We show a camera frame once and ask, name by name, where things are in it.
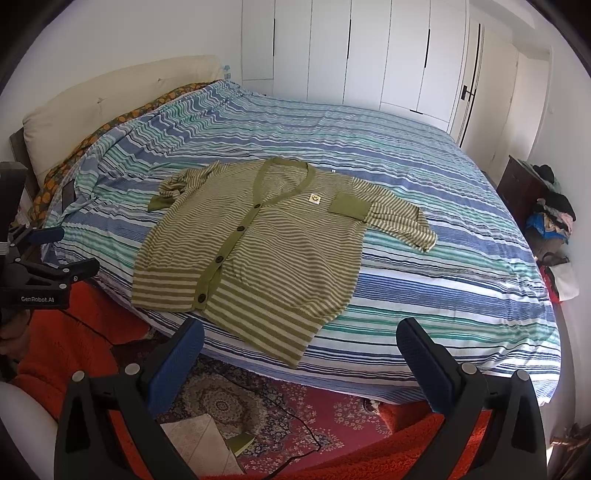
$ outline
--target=wooden nightstand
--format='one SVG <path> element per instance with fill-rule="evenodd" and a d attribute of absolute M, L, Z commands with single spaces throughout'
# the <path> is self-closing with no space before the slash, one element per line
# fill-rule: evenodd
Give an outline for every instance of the wooden nightstand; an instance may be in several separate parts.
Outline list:
<path fill-rule="evenodd" d="M 543 197 L 547 190 L 544 181 L 529 165 L 513 157 L 509 157 L 503 178 L 496 188 L 522 232 L 538 198 Z"/>

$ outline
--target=patterned rug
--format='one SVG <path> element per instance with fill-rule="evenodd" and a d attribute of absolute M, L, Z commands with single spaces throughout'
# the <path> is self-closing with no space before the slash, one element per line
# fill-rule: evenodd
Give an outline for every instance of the patterned rug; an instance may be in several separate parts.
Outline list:
<path fill-rule="evenodd" d="M 322 448 L 284 471 L 325 462 L 389 435 L 380 416 L 364 408 L 361 398 L 260 377 L 203 355 L 170 411 L 158 421 L 209 413 L 224 438 L 254 435 L 238 461 L 249 473 L 269 473 L 289 457 L 317 447 L 304 425 L 286 410 L 308 425 Z"/>

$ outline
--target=white wardrobe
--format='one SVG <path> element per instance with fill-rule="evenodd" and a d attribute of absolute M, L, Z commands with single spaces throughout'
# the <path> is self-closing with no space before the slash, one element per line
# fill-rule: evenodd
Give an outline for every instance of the white wardrobe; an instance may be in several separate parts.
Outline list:
<path fill-rule="evenodd" d="M 448 131 L 466 58 L 467 9 L 467 0 L 243 0 L 242 83 Z"/>

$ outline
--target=striped cardigan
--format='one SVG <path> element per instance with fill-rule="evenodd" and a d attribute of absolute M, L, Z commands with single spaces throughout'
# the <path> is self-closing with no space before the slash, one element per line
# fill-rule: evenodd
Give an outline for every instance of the striped cardigan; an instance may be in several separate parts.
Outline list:
<path fill-rule="evenodd" d="M 347 306 L 367 225 L 422 251 L 437 240 L 421 210 L 385 188 L 282 158 L 184 170 L 148 210 L 163 207 L 132 304 L 198 310 L 292 367 Z"/>

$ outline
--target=blue and white striped duvet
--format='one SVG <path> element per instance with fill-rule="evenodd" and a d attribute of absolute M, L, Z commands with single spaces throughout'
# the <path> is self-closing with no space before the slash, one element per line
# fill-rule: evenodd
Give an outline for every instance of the blue and white striped duvet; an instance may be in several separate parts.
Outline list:
<path fill-rule="evenodd" d="M 278 100 L 216 82 L 127 122 L 92 146 L 78 200 L 47 226 L 64 239 L 48 259 L 100 260 L 99 284 L 165 333 L 194 314 L 133 309 L 138 249 L 163 212 L 146 211 L 175 171 L 222 161 L 298 158 L 379 183 L 422 208 L 439 241 L 418 252 L 368 230 L 355 293 L 314 338 L 297 370 L 202 319 L 203 352 L 282 380 L 401 403 L 421 398 L 395 342 L 414 316 L 460 361 L 511 375 L 527 370 L 540 403 L 560 374 L 560 340 L 532 254 L 494 189 L 444 132 L 382 112 Z"/>

